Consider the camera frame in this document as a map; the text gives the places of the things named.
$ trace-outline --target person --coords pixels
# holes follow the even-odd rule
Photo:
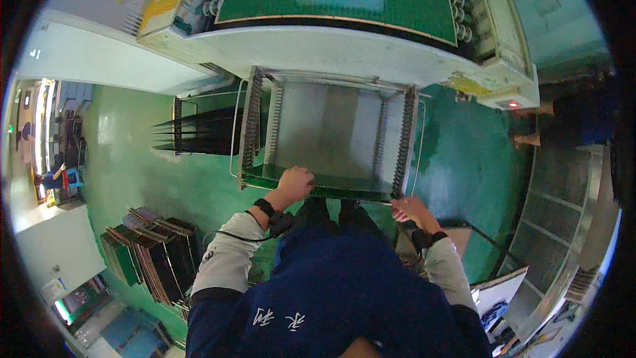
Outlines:
[[[17,133],[18,141],[31,141],[31,138],[35,136],[35,129],[31,127],[31,122],[27,122],[22,126],[22,130]]]
[[[66,170],[66,164],[62,163],[58,171],[52,173],[47,171],[45,175],[35,174],[33,177],[33,185],[38,187],[40,184],[45,189],[62,188],[62,172]]]
[[[312,197],[283,234],[269,280],[248,287],[261,245],[251,241],[305,199],[313,179],[287,169],[207,246],[192,287],[188,357],[492,356],[455,247],[417,198],[392,201],[393,217],[434,235],[424,253],[430,282],[402,265],[359,203],[341,202],[338,225],[325,199]]]
[[[618,85],[611,77],[600,76],[601,86],[591,85],[576,94],[541,103],[538,108],[516,110],[518,116],[531,114],[554,118],[531,135],[513,133],[515,148],[552,146],[574,148],[603,144],[613,138],[618,111]]]

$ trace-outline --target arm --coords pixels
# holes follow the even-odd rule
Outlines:
[[[440,223],[417,198],[408,197],[391,201],[393,218],[404,222],[413,220],[417,226],[434,235],[442,231]],[[428,249],[424,256],[424,269],[431,283],[441,287],[450,305],[463,305],[477,312],[462,261],[450,238],[443,238]]]
[[[307,169],[294,167],[286,170],[273,191],[265,199],[274,210],[283,211],[292,203],[301,201],[311,192],[314,175]],[[249,213],[237,213],[221,230],[249,239],[262,239],[269,228],[269,217],[257,206]],[[192,287],[193,301],[201,300],[205,289],[223,288],[243,293],[247,290],[247,273],[250,258],[261,245],[260,242],[245,242],[231,236],[217,234],[208,245]]]
[[[62,163],[62,165],[60,166],[59,170],[55,172],[55,174],[53,175],[53,179],[57,180],[58,177],[60,177],[60,174],[62,174],[63,171],[66,170],[66,165],[64,163]]]

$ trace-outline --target navy blue shirt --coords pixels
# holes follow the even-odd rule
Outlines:
[[[192,296],[188,357],[338,357],[358,337],[383,357],[490,357],[478,314],[406,269],[379,238],[304,235],[267,282]]]
[[[22,126],[22,139],[26,140],[28,136],[35,136],[35,130],[31,128],[31,123],[27,122]]]
[[[44,175],[42,185],[46,189],[62,188],[62,175],[60,174],[57,179],[53,179],[53,172],[47,171]]]

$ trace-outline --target green epoxy floor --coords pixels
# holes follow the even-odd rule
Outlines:
[[[476,103],[455,103],[452,92],[439,86],[425,92],[434,98],[427,99],[424,149],[415,195],[429,205],[435,216],[465,219],[503,242],[526,165],[526,156],[516,152],[507,137],[508,115],[497,115]],[[235,100],[232,94],[223,97],[230,102]],[[96,236],[106,227],[121,224],[129,207],[139,206],[192,222],[207,233],[263,195],[259,189],[238,191],[225,156],[175,156],[151,148],[157,145],[151,126],[169,120],[171,102],[170,96],[150,92],[107,86],[93,90],[93,102],[84,117],[88,156],[83,194]],[[328,206],[332,218],[337,218],[339,203],[329,202]],[[366,208],[393,237],[395,226],[389,208]],[[275,242],[266,242],[254,257],[255,271],[265,277],[272,267],[274,249]],[[473,235],[464,256],[469,281],[488,277],[497,256],[491,245]],[[156,315],[173,338],[185,342],[186,323],[177,310],[155,304],[145,285],[127,287],[109,270],[104,276],[120,298]]]

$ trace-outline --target stool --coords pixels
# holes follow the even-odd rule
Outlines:
[[[69,176],[75,177],[75,182],[69,183]],[[80,181],[80,174],[75,168],[66,169],[62,172],[62,187],[83,187],[84,183]]]

